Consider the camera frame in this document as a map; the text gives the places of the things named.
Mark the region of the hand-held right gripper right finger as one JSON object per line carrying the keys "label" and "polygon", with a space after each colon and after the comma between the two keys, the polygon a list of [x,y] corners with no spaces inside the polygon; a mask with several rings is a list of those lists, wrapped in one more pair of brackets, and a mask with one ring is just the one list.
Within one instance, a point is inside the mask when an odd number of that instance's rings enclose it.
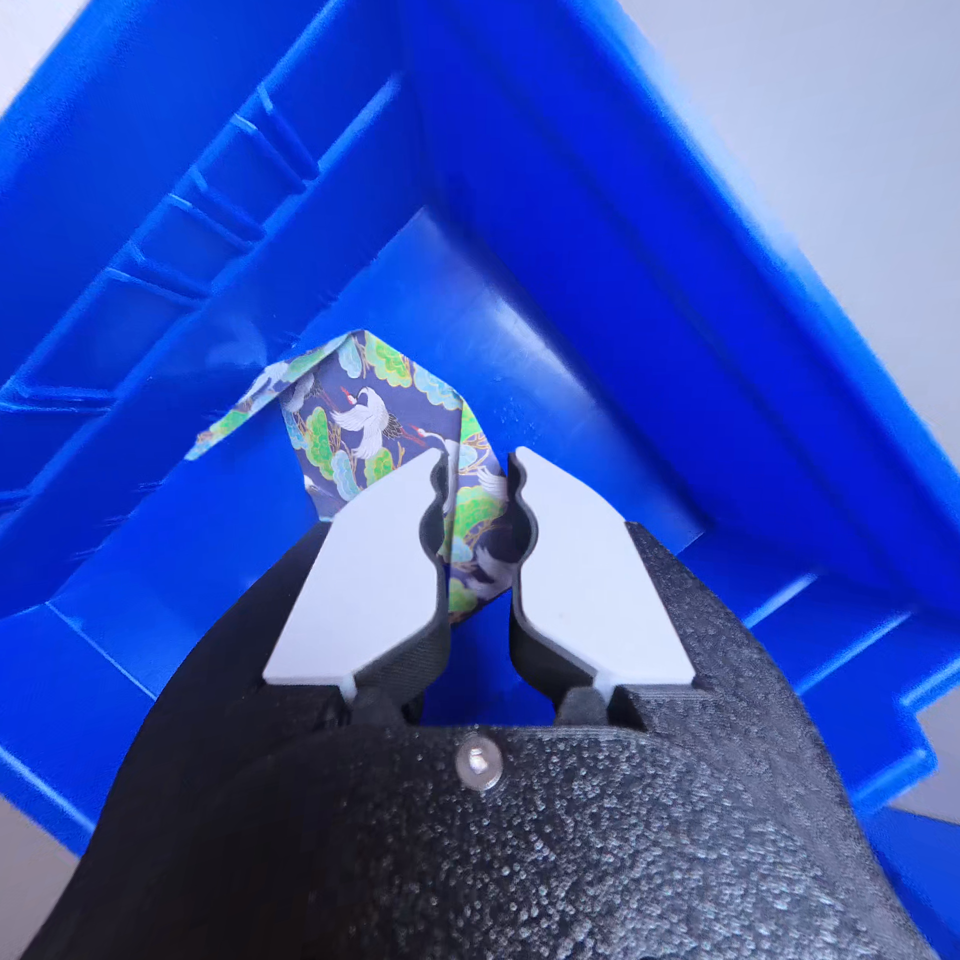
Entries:
{"label": "hand-held right gripper right finger", "polygon": [[510,658],[552,703],[593,690],[691,690],[695,668],[627,520],[527,446],[510,454]]}

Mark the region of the purple crane patterned paper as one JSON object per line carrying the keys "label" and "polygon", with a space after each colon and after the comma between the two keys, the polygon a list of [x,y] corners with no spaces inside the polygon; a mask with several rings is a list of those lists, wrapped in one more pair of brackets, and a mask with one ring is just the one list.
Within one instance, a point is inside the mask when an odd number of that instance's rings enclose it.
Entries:
{"label": "purple crane patterned paper", "polygon": [[517,564],[507,472],[462,395],[368,330],[339,335],[264,367],[243,395],[201,430],[194,461],[275,407],[324,522],[427,450],[446,456],[438,557],[449,619],[466,621],[505,594]]}

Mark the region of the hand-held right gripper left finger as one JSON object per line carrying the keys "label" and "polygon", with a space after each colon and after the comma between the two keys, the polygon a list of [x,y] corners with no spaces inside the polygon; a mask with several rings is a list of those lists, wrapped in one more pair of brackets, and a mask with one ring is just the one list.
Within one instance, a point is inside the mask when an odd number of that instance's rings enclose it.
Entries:
{"label": "hand-held right gripper left finger", "polygon": [[263,670],[272,687],[420,697],[450,657],[440,549],[449,456],[429,448],[346,504],[331,521]]}

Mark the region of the blue plastic bin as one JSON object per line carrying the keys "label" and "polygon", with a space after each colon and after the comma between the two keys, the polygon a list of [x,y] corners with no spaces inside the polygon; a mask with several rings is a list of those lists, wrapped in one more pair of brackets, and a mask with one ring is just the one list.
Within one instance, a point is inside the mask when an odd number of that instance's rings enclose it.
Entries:
{"label": "blue plastic bin", "polygon": [[2,115],[2,797],[80,855],[315,511],[267,366],[367,330],[757,628],[865,818],[958,687],[958,476],[613,2],[92,2]]}
{"label": "blue plastic bin", "polygon": [[860,825],[894,892],[934,951],[959,957],[959,826],[891,809]]}

